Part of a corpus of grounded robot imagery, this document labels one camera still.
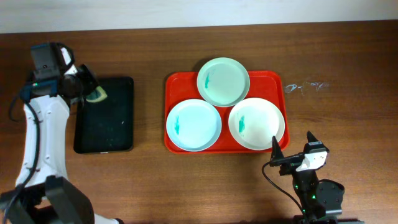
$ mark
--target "white bowl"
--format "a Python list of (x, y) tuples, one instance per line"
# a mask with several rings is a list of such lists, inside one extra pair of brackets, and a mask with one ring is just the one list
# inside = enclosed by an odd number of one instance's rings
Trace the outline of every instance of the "white bowl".
[(233, 106), (243, 100), (250, 88), (248, 71), (230, 58), (207, 62), (197, 78), (199, 93), (215, 106)]
[(232, 137), (252, 150), (272, 147), (272, 137), (280, 141), (285, 131), (285, 120), (280, 110), (270, 101), (248, 98), (231, 110), (228, 118)]
[(221, 134), (221, 116), (203, 100), (185, 100), (170, 111), (166, 132), (179, 148), (198, 152), (213, 145)]

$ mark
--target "brown wooden surface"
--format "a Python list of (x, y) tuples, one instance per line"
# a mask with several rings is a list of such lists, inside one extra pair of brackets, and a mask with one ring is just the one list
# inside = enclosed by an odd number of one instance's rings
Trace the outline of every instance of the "brown wooden surface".
[[(262, 176), (270, 154), (175, 155), (163, 143), (167, 75), (231, 57), (248, 70), (273, 70), (284, 85), (330, 87), (285, 94), (290, 146), (311, 130), (330, 148), (318, 172), (346, 187), (342, 218), (398, 220), (398, 21), (278, 24), (184, 29), (106, 30), (0, 35), (0, 192), (20, 171), (25, 124), (7, 119), (9, 102), (33, 68), (29, 47), (63, 42), (100, 77), (135, 81), (134, 149), (102, 155), (73, 151), (68, 175), (95, 212), (126, 223), (234, 223), (291, 218), (298, 208)], [(18, 106), (16, 116), (23, 116)], [(271, 179), (290, 193), (292, 178)]]

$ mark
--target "green stain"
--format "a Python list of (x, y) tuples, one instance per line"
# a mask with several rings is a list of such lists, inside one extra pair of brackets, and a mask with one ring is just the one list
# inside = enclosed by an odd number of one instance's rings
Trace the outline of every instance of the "green stain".
[(244, 116), (242, 116), (241, 120), (239, 121), (239, 134), (242, 134), (243, 130), (244, 130)]
[(205, 81), (205, 88), (208, 88), (208, 85), (209, 85), (209, 82), (210, 82), (209, 76), (210, 76), (210, 72), (207, 73), (207, 77), (206, 77), (206, 81)]
[(177, 134), (180, 134), (180, 117), (177, 116), (177, 120), (174, 125), (174, 130)]

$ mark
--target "black cable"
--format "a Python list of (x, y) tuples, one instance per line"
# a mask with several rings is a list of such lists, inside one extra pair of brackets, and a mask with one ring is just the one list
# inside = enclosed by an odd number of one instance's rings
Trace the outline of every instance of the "black cable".
[(78, 115), (78, 114), (82, 113), (84, 107), (85, 107), (85, 99), (81, 98), (80, 99), (80, 104), (77, 106), (76, 112), (70, 113), (69, 115), (72, 116), (72, 115)]
[(20, 122), (20, 121), (21, 121), (20, 119), (14, 119), (14, 117), (13, 117), (13, 115), (12, 115), (12, 110), (14, 109), (15, 103), (16, 103), (17, 100), (18, 100), (18, 96), (19, 96), (19, 95), (16, 95), (16, 96), (13, 97), (13, 99), (12, 99), (12, 101), (11, 101), (11, 104), (10, 104), (10, 107), (8, 107), (8, 118), (9, 118), (11, 121), (13, 121), (13, 122)]
[(23, 181), (23, 183), (19, 184), (16, 187), (17, 191), (16, 191), (15, 195), (12, 197), (12, 199), (10, 200), (10, 202), (8, 203), (8, 205), (7, 205), (6, 209), (5, 209), (4, 217), (2, 219), (2, 224), (6, 224), (10, 208), (14, 205), (15, 201), (17, 200), (18, 196), (21, 194), (21, 192), (25, 188), (26, 184), (31, 180), (31, 178), (35, 174), (36, 168), (37, 168), (37, 163), (39, 161), (39, 152), (40, 152), (40, 121), (39, 121), (39, 117), (37, 116), (35, 110), (29, 104), (28, 101), (24, 101), (24, 104), (29, 108), (30, 112), (32, 112), (33, 117), (34, 117), (34, 123), (36, 124), (36, 151), (35, 151), (35, 157), (34, 157), (34, 160), (33, 160), (32, 168), (30, 168), (29, 175), (27, 176), (25, 181)]
[(269, 182), (272, 186), (274, 186), (276, 189), (280, 190), (283, 194), (286, 194), (288, 197), (290, 197), (290, 199), (292, 199), (292, 200), (294, 201), (294, 203), (296, 203), (296, 205), (297, 205), (298, 208), (300, 209), (301, 213), (303, 214), (305, 221), (309, 224), (310, 222), (309, 222), (309, 220), (308, 220), (308, 217), (307, 217), (307, 215), (305, 214), (304, 209), (303, 209), (303, 207), (301, 207), (301, 205), (299, 204), (299, 202), (298, 202), (295, 198), (293, 198), (293, 196), (291, 196), (291, 194), (289, 194), (289, 193), (287, 193), (286, 191), (284, 191), (284, 190), (283, 190), (282, 188), (280, 188), (278, 185), (276, 185), (275, 183), (273, 183), (273, 181), (270, 180), (270, 178), (268, 178), (268, 176), (267, 176), (266, 172), (264, 171), (264, 169), (266, 168), (266, 166), (269, 165), (269, 163), (270, 163), (270, 162), (267, 162), (266, 164), (264, 164), (264, 165), (262, 166), (261, 171), (262, 171), (263, 176), (268, 180), (268, 182)]

